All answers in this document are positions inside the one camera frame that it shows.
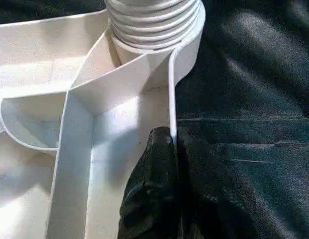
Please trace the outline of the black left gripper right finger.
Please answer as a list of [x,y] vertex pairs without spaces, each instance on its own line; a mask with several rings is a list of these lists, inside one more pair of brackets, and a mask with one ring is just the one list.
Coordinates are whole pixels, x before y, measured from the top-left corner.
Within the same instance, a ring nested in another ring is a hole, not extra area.
[[247,239],[249,213],[223,191],[227,175],[217,176],[207,145],[190,136],[178,138],[182,238]]

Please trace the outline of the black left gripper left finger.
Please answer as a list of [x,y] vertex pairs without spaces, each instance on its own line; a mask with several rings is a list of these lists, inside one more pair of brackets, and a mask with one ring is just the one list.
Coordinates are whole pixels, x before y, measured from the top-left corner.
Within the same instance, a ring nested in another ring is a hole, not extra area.
[[126,184],[117,237],[176,239],[180,220],[176,186],[176,157],[170,129],[154,128]]

